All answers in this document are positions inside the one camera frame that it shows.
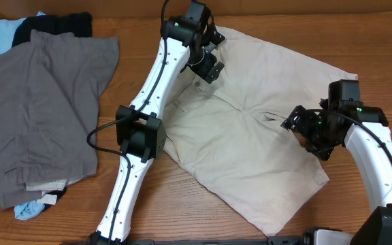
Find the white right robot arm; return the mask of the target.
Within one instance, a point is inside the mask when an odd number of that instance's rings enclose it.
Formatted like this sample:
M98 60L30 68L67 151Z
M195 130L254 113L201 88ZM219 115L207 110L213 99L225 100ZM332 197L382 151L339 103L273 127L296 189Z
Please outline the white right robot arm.
M300 134L305 149L326 161L345 147L361 174L370 216L356 234L315 227L302 236L269 238L270 244L392 244L392 140L381 108L363 104L356 80L338 80L318 109L296 106L282 127Z

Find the beige cotton shorts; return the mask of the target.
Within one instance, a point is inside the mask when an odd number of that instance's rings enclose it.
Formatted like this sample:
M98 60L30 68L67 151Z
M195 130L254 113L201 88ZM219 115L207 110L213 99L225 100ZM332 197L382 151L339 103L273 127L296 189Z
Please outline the beige cotton shorts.
M357 75L226 27L224 64L207 83L182 72L166 103L165 151L265 235L277 234L328 182L319 160L282 128L316 108L330 83Z

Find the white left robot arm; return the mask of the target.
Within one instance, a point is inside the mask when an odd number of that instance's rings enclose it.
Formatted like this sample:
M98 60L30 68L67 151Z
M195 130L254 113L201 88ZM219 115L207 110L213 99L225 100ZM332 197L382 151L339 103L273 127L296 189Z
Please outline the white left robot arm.
M224 64L212 54L226 37L219 33L206 4L192 1L183 16L161 18L161 41L154 65L135 99L120 106L116 119L116 154L120 163L112 196L87 244L127 244L131 217L143 179L166 142L163 112L178 74L186 68L208 84Z

